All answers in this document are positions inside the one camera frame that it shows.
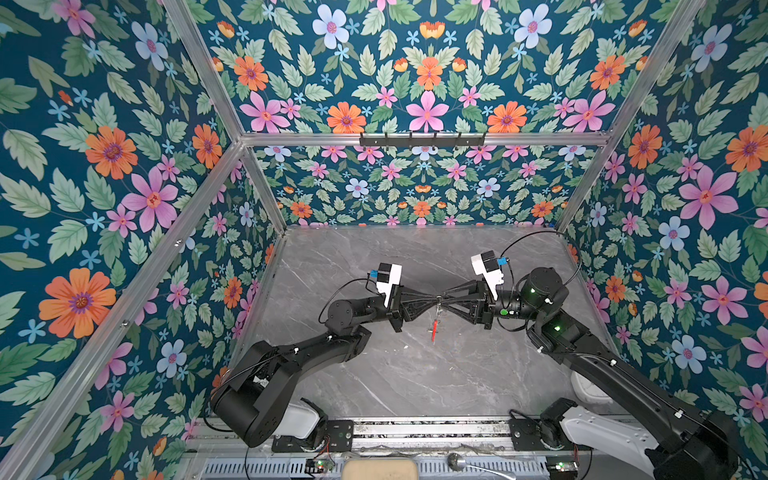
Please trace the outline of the metal keyring with red grip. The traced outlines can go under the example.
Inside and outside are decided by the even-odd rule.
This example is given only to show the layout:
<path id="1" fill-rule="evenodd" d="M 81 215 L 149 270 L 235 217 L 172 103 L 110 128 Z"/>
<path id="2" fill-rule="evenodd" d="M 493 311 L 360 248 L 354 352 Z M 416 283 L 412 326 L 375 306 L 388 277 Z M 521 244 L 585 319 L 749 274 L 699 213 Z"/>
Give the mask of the metal keyring with red grip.
<path id="1" fill-rule="evenodd" d="M 443 315 L 444 315 L 443 299 L 441 297 L 438 297 L 435 304 L 435 315 L 434 315 L 432 328 L 431 328 L 431 342 L 433 344 L 436 343 L 437 335 L 439 333 L 440 324 L 441 324 Z"/>

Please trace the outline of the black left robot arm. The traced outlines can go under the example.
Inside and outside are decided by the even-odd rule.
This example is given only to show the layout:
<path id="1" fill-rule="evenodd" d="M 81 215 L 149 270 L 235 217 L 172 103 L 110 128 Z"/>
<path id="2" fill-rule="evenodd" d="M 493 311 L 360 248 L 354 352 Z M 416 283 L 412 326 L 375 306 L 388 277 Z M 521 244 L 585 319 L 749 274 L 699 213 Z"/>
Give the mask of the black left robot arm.
<path id="1" fill-rule="evenodd" d="M 273 346 L 254 343 L 211 395 L 213 413 L 249 447 L 270 437 L 292 438 L 309 451 L 327 435 L 328 417 L 304 399 L 292 405 L 297 385 L 306 376 L 361 355 L 369 323 L 387 322 L 400 332 L 403 324 L 438 305 L 438 296 L 399 285 L 392 293 L 361 299 L 337 299 L 323 308 L 326 332 L 299 343 Z"/>

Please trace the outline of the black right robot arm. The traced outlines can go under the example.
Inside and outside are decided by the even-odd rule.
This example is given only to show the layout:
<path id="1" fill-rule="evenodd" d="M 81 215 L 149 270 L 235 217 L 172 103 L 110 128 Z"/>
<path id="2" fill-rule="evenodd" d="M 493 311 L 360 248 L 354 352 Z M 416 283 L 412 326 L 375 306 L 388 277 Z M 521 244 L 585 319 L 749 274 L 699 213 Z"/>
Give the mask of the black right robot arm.
<path id="1" fill-rule="evenodd" d="M 470 281 L 445 291 L 440 304 L 485 327 L 502 317 L 523 320 L 523 331 L 540 353 L 596 386 L 643 428 L 625 432 L 621 424 L 597 419 L 561 398 L 539 416 L 537 433 L 544 447 L 588 446 L 655 479 L 731 478 L 740 453 L 737 429 L 727 416 L 702 412 L 624 362 L 563 309 L 568 294 L 554 269 L 539 267 L 511 291 L 485 280 Z"/>

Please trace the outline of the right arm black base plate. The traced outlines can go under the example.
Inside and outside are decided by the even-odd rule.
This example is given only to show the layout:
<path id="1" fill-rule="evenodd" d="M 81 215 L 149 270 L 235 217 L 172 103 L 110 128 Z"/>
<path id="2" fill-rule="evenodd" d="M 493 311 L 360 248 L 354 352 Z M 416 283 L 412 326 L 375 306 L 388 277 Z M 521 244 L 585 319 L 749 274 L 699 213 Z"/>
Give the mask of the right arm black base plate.
<path id="1" fill-rule="evenodd" d="M 511 412 L 508 426 L 512 444 L 517 451 L 560 451 L 572 446 L 560 426 L 552 420 Z"/>

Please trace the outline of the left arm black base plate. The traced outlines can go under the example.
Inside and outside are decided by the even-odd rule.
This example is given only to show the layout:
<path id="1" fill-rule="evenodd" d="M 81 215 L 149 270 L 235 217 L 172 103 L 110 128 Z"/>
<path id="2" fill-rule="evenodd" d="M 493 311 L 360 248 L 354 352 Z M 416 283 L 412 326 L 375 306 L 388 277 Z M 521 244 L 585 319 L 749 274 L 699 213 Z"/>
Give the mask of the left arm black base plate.
<path id="1" fill-rule="evenodd" d="M 350 452 L 354 430 L 355 423 L 352 420 L 321 421 L 306 439 L 291 436 L 275 437 L 271 450 L 275 453 Z"/>

